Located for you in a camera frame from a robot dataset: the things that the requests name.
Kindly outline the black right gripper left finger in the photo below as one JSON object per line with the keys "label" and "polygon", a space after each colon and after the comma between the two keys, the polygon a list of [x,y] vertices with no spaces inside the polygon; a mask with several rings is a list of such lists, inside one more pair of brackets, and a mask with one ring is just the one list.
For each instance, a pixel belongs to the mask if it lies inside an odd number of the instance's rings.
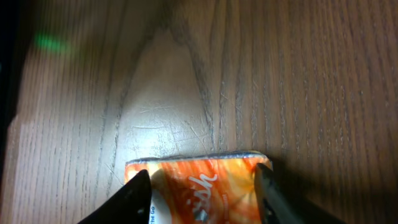
{"label": "black right gripper left finger", "polygon": [[78,224],[148,224],[151,197],[150,177],[148,171],[144,169]]}

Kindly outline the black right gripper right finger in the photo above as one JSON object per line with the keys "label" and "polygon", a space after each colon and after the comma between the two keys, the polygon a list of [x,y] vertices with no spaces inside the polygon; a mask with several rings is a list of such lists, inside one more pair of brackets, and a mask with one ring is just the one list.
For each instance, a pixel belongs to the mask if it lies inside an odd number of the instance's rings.
{"label": "black right gripper right finger", "polygon": [[314,203],[285,194],[276,182],[273,171],[265,164],[256,164],[254,190],[262,223],[342,223]]}

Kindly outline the small orange box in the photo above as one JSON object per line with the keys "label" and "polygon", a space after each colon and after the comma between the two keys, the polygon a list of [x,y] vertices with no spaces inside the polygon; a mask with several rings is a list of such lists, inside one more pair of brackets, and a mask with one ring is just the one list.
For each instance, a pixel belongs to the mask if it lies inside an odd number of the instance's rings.
{"label": "small orange box", "polygon": [[192,157],[143,158],[126,163],[124,178],[149,173],[149,224],[260,223],[254,191],[256,164],[272,168],[257,151]]}

